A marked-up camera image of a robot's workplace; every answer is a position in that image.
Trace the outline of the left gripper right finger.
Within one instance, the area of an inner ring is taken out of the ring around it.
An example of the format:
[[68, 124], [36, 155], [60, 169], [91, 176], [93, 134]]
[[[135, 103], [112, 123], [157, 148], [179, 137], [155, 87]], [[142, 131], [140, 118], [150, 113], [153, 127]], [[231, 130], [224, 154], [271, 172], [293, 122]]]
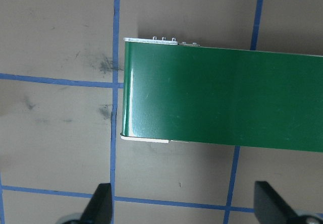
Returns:
[[295, 211], [266, 181], [254, 183], [253, 209], [261, 224], [322, 223], [314, 213]]

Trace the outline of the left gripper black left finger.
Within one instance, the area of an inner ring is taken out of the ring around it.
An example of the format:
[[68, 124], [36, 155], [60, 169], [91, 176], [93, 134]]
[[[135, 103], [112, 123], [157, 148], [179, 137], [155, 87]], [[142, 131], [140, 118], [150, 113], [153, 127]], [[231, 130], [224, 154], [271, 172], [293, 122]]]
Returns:
[[79, 218], [59, 219], [57, 223], [109, 224], [113, 217], [112, 186], [99, 184]]

